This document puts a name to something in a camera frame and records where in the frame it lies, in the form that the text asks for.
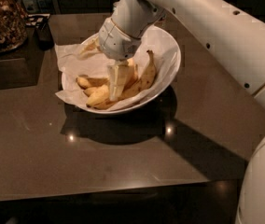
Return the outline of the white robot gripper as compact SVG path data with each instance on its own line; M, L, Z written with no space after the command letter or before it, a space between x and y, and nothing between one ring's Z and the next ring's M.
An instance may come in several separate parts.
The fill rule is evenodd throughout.
M134 56L140 45L139 38L126 35L111 18L107 18L98 32L98 37L86 43L78 57L85 60L102 52L108 58L116 60L114 64L108 66L107 72L109 99L117 101L133 75L133 67L129 65L127 59Z

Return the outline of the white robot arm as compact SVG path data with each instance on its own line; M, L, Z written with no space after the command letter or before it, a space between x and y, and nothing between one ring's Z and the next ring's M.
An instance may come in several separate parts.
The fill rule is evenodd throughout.
M120 0L95 47L117 61L131 58L166 11L265 108L265 23L223 0ZM235 224L265 224L265 137L247 165Z

